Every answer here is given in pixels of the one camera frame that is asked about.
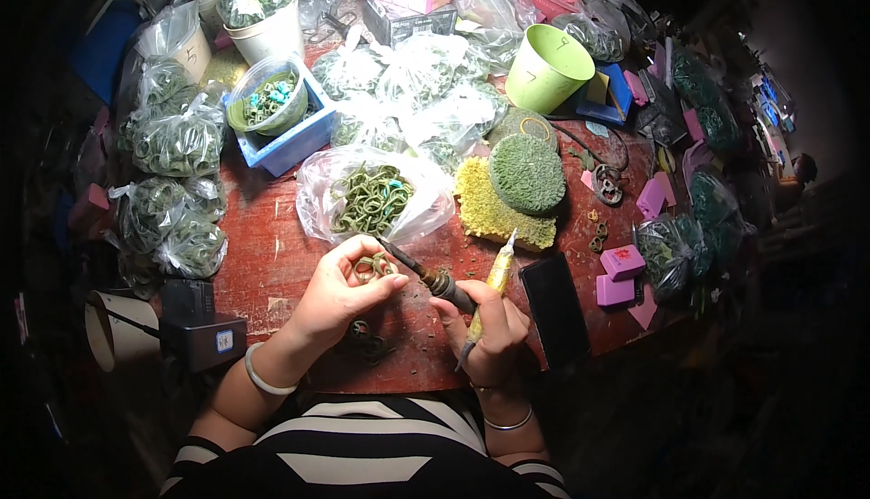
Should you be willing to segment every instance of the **woman's left hand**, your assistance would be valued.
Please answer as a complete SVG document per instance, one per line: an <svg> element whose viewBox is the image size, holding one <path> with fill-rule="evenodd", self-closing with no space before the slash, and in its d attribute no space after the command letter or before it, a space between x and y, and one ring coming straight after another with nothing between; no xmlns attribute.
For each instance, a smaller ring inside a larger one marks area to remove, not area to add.
<svg viewBox="0 0 870 499"><path fill-rule="evenodd" d="M408 284L408 277L398 274L359 284L353 274L354 263L378 252L386 250L373 237L358 234L324 255L287 326L323 351L335 346L354 317Z"/></svg>

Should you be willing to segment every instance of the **round green sponge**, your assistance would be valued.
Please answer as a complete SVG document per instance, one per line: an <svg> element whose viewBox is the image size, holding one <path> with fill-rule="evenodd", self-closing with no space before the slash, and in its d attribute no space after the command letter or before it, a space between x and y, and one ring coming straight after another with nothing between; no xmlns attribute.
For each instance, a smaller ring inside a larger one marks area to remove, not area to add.
<svg viewBox="0 0 870 499"><path fill-rule="evenodd" d="M562 160L533 136L502 139L490 154L489 171L498 197L520 213L548 213L565 196Z"/></svg>

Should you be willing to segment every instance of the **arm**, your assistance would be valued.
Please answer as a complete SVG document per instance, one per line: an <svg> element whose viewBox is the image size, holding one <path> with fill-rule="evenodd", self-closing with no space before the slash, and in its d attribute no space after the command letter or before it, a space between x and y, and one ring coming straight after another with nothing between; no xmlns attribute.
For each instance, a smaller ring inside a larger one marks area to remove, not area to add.
<svg viewBox="0 0 870 499"><path fill-rule="evenodd" d="M475 386L484 418L493 426L511 427L523 421L531 409L516 374L516 350L528 336L529 317L481 281L457 284L480 305L484 330L463 369ZM430 304L438 310L453 353L459 356L467 333L459 310L446 300L432 298ZM494 460L511 466L516 461L549 459L534 414L525 425L515 429L493 426L486 425L484 433L486 449Z"/></svg>
<svg viewBox="0 0 870 499"><path fill-rule="evenodd" d="M276 388L299 383L311 364L341 340L354 316L407 285L404 275L359 285L354 262L383 251L371 236L358 235L320 260L293 316L251 355L251 365L264 382ZM217 387L193 422L190 435L209 439L228 451L253 444L257 428L286 398L254 385L244 361L236 362Z"/></svg>

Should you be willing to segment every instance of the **green bucket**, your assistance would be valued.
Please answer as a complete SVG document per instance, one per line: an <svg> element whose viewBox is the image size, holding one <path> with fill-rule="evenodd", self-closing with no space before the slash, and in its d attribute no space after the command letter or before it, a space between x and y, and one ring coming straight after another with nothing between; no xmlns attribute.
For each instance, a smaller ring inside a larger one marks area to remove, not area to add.
<svg viewBox="0 0 870 499"><path fill-rule="evenodd" d="M550 113L594 75L593 58L576 39L554 26L532 25L507 74L505 92L517 107Z"/></svg>

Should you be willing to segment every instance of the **yellow sponge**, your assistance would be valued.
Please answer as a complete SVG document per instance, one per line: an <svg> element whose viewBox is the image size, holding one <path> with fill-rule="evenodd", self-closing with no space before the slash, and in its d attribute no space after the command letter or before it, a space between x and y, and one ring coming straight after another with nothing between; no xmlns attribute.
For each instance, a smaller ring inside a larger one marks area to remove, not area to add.
<svg viewBox="0 0 870 499"><path fill-rule="evenodd" d="M508 207L498 198L489 177L489 160L469 157L456 172L459 218L466 234L505 242L517 228L517 245L533 252L550 247L556 238L556 219L532 217Z"/></svg>

